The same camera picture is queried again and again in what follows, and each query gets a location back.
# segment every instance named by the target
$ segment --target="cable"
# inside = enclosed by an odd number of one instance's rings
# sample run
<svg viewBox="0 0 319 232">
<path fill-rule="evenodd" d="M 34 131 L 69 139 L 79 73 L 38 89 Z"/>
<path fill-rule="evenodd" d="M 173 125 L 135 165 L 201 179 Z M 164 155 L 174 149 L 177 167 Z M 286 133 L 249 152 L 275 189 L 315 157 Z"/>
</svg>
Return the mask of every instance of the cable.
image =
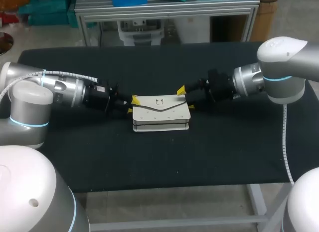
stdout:
<svg viewBox="0 0 319 232">
<path fill-rule="evenodd" d="M 98 79 L 95 78 L 95 77 L 85 76 L 85 75 L 80 75 L 80 74 L 75 74 L 75 73 L 69 73 L 69 72 L 63 72 L 63 71 L 37 71 L 37 72 L 30 73 L 28 75 L 19 77 L 16 80 L 14 80 L 13 82 L 11 82 L 8 86 L 6 86 L 5 89 L 0 94 L 0 103 L 2 102 L 2 99 L 5 96 L 5 94 L 15 84 L 17 84 L 18 82 L 20 82 L 22 80 L 25 80 L 25 79 L 27 79 L 29 77 L 37 77 L 38 75 L 43 75 L 43 74 L 45 74 L 45 75 L 61 75 L 61 76 L 76 77 L 76 78 L 80 78 L 80 79 L 90 80 L 90 81 L 93 81 L 93 82 L 98 82 Z"/>
<path fill-rule="evenodd" d="M 284 104 L 284 116 L 283 116 L 283 157 L 286 166 L 287 175 L 289 181 L 292 185 L 295 184 L 293 177 L 291 176 L 288 159 L 287 159 L 287 151 L 286 151 L 286 127 L 287 127 L 287 104 Z"/>
</svg>

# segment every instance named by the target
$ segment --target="black tablecloth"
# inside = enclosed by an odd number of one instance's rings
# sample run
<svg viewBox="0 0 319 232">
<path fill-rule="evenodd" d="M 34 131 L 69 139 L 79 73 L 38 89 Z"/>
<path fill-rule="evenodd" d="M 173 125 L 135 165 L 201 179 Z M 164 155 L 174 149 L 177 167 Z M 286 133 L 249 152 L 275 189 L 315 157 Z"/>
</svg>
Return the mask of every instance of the black tablecloth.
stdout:
<svg viewBox="0 0 319 232">
<path fill-rule="evenodd" d="M 259 45 L 37 49 L 24 51 L 19 63 L 108 78 L 126 93 L 165 95 L 206 77 L 209 69 L 232 74 L 256 62 Z M 319 166 L 318 112 L 306 83 L 302 99 L 288 106 L 287 151 L 295 180 Z M 192 112 L 188 131 L 136 133 L 132 119 L 55 105 L 40 151 L 74 192 L 287 182 L 282 113 L 262 93 Z"/>
</svg>

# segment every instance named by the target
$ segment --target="metal table leg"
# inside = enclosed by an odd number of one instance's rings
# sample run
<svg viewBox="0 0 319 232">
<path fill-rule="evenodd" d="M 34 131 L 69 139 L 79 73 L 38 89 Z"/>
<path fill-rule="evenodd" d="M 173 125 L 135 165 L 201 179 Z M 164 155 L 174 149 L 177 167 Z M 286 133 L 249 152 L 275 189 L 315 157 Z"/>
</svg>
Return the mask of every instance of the metal table leg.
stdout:
<svg viewBox="0 0 319 232">
<path fill-rule="evenodd" d="M 103 38 L 103 25 L 102 22 L 98 22 L 98 27 L 99 27 L 99 38 L 98 38 L 98 42 L 99 42 L 99 47 L 102 46 L 102 38 Z"/>
<path fill-rule="evenodd" d="M 250 13 L 248 14 L 248 17 L 247 17 L 246 22 L 245 22 L 245 26 L 244 26 L 243 34 L 242 34 L 242 37 L 241 37 L 241 41 L 249 41 L 248 40 L 248 33 L 249 33 L 249 28 L 250 28 L 250 25 L 251 25 L 251 22 L 252 22 L 253 14 L 254 14 L 254 9 L 251 8 L 250 9 Z"/>
<path fill-rule="evenodd" d="M 84 46 L 91 46 L 88 28 L 83 16 L 76 16 Z"/>
<path fill-rule="evenodd" d="M 85 37 L 84 37 L 83 27 L 82 27 L 82 21 L 81 21 L 80 17 L 81 17 L 81 16 L 76 15 L 76 21 L 77 21 L 77 23 L 78 23 L 78 27 L 79 27 L 81 39 L 82 39 L 82 42 L 83 42 L 83 46 L 85 46 L 85 45 L 86 45 L 86 43 L 85 43 Z"/>
<path fill-rule="evenodd" d="M 252 19 L 251 19 L 251 23 L 250 23 L 249 31 L 248 31 L 248 35 L 247 35 L 247 41 L 250 40 L 251 33 L 253 32 L 253 28 L 254 28 L 254 23 L 255 23 L 257 11 L 258 11 L 258 7 L 254 7 L 254 8 L 253 8 L 253 17 L 252 17 Z"/>
<path fill-rule="evenodd" d="M 283 219 L 286 201 L 288 194 L 292 188 L 290 183 L 285 183 L 271 206 L 267 210 L 265 216 L 268 221 L 265 223 L 258 223 L 258 232 L 273 232 L 277 224 Z"/>
<path fill-rule="evenodd" d="M 252 204 L 255 215 L 264 215 L 267 212 L 263 193 L 259 184 L 247 185 L 250 202 Z"/>
</svg>

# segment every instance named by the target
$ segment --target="metal bar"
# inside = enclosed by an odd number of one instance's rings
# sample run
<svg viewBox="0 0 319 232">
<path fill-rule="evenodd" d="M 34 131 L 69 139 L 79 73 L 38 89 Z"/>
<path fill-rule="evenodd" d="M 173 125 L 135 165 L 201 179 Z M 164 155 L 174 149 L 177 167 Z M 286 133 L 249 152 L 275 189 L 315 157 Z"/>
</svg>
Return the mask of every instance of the metal bar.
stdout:
<svg viewBox="0 0 319 232">
<path fill-rule="evenodd" d="M 265 204 L 263 193 L 260 189 L 260 185 L 250 184 L 247 185 L 247 189 L 255 215 L 261 216 L 266 214 L 267 207 Z"/>
<path fill-rule="evenodd" d="M 241 5 L 241 6 L 185 6 L 180 8 L 167 8 L 167 7 L 152 7 L 152 8 L 127 8 L 126 10 L 114 10 L 114 8 L 109 8 L 105 10 L 94 10 L 91 12 L 77 12 L 78 15 L 84 15 L 84 16 L 99 16 L 99 15 L 110 15 L 110 14 L 139 14 L 139 13 L 174 13 L 174 12 L 183 12 L 183 11 L 205 11 L 205 10 L 214 10 L 214 11 L 232 11 L 232 10 L 244 10 L 249 11 L 254 6 L 251 5 Z"/>
<path fill-rule="evenodd" d="M 85 46 L 91 46 L 90 43 L 90 37 L 89 37 L 89 33 L 88 33 L 88 28 L 86 26 L 86 22 L 83 16 L 79 16 L 80 17 L 80 21 L 81 21 L 81 27 L 82 27 L 82 31 L 83 31 L 83 35 L 84 35 L 84 41 L 83 44 Z"/>
<path fill-rule="evenodd" d="M 95 13 L 107 11 L 134 11 L 134 10 L 154 10 L 154 9 L 175 9 L 201 8 L 201 7 L 221 7 L 221 6 L 256 6 L 259 0 L 148 0 L 147 4 L 137 6 L 114 7 L 111 0 L 77 0 L 75 6 L 76 13 Z"/>
<path fill-rule="evenodd" d="M 245 22 L 245 26 L 244 26 L 243 34 L 242 34 L 242 37 L 241 37 L 241 41 L 247 41 L 249 26 L 250 26 L 251 20 L 253 18 L 253 13 L 254 13 L 254 9 L 251 8 L 250 12 L 248 14 L 248 17 L 246 19 L 246 22 Z"/>
<path fill-rule="evenodd" d="M 249 14 L 248 11 L 233 11 L 233 12 L 213 12 L 213 11 L 193 11 L 193 12 L 180 12 L 180 13 L 147 13 L 147 14 L 123 14 L 123 15 L 108 15 L 108 16 L 84 16 L 86 22 L 92 21 L 116 21 L 116 20 L 133 20 L 133 19 L 162 19 L 162 18 L 176 18 L 182 16 L 225 16 L 225 15 L 245 15 Z"/>
<path fill-rule="evenodd" d="M 91 224 L 92 232 L 103 232 L 111 230 L 165 228 L 165 227 L 186 227 L 186 226 L 209 226 L 209 225 L 230 225 L 266 222 L 265 216 L 225 217 L 207 219 L 182 219 L 182 220 L 157 220 L 157 221 L 136 221 L 121 223 Z"/>
<path fill-rule="evenodd" d="M 268 222 L 257 225 L 258 232 L 274 231 L 277 224 L 283 219 L 287 197 L 291 188 L 292 186 L 289 183 L 283 185 L 265 214 Z"/>
<path fill-rule="evenodd" d="M 251 20 L 251 23 L 250 23 L 250 26 L 249 26 L 248 35 L 247 35 L 247 41 L 250 41 L 251 33 L 253 32 L 253 29 L 254 29 L 254 24 L 255 24 L 255 19 L 256 19 L 256 16 L 257 16 L 258 8 L 259 8 L 259 6 L 254 8 L 253 18 Z"/>
<path fill-rule="evenodd" d="M 80 31 L 80 36 L 82 38 L 83 45 L 86 45 L 85 43 L 85 37 L 84 37 L 84 32 L 83 32 L 83 27 L 82 27 L 82 21 L 80 19 L 80 16 L 76 15 L 76 21 L 78 22 L 78 27 Z"/>
<path fill-rule="evenodd" d="M 103 36 L 102 22 L 99 22 L 98 26 L 99 26 L 99 47 L 102 47 L 102 36 Z"/>
</svg>

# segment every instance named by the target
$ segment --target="gray floor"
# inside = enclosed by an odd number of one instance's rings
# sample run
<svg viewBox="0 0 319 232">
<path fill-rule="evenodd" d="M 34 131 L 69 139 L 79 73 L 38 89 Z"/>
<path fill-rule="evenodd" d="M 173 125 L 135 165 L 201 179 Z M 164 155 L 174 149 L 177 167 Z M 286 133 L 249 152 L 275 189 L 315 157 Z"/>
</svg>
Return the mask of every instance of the gray floor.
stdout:
<svg viewBox="0 0 319 232">
<path fill-rule="evenodd" d="M 318 41 L 318 15 L 319 0 L 279 0 L 271 37 L 286 35 Z M 21 52 L 26 49 L 80 44 L 78 30 L 68 26 L 30 28 L 15 26 L 0 30 L 9 32 L 15 39 L 12 50 L 0 56 L 0 67 L 6 61 L 17 61 Z M 312 85 L 319 95 L 318 84 L 312 83 Z M 272 201 L 280 188 L 280 184 L 262 185 L 266 204 Z M 97 192 L 76 196 L 86 207 L 92 223 L 252 214 L 245 186 Z M 255 232 L 256 228 L 254 225 L 232 225 L 144 231 Z"/>
</svg>

